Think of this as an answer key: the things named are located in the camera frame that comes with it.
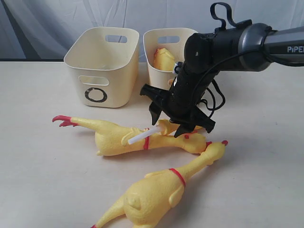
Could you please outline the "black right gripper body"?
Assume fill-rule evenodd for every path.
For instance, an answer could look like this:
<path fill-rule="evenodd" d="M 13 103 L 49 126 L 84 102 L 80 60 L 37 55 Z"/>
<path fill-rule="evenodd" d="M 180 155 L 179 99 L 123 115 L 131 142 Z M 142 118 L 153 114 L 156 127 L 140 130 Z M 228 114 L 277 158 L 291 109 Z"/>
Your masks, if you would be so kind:
<path fill-rule="evenodd" d="M 171 122 L 201 126 L 208 133 L 213 130 L 215 121 L 204 114 L 197 105 L 215 76 L 215 70 L 196 74 L 189 70 L 186 63 L 182 64 L 169 90 L 167 104 Z"/>

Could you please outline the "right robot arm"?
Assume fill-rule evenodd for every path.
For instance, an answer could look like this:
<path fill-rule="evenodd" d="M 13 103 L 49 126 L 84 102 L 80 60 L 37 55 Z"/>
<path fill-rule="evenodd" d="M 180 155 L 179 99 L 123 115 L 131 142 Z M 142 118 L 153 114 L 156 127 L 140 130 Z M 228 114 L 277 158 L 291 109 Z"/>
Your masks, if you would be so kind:
<path fill-rule="evenodd" d="M 184 62 L 169 90 L 144 85 L 140 91 L 151 99 L 149 111 L 155 124 L 161 113 L 178 125 L 175 136 L 196 126 L 211 132 L 215 122 L 198 104 L 220 71 L 259 72 L 273 62 L 289 67 L 304 64 L 303 27 L 273 30 L 257 23 L 245 28 L 194 33 L 184 47 Z"/>

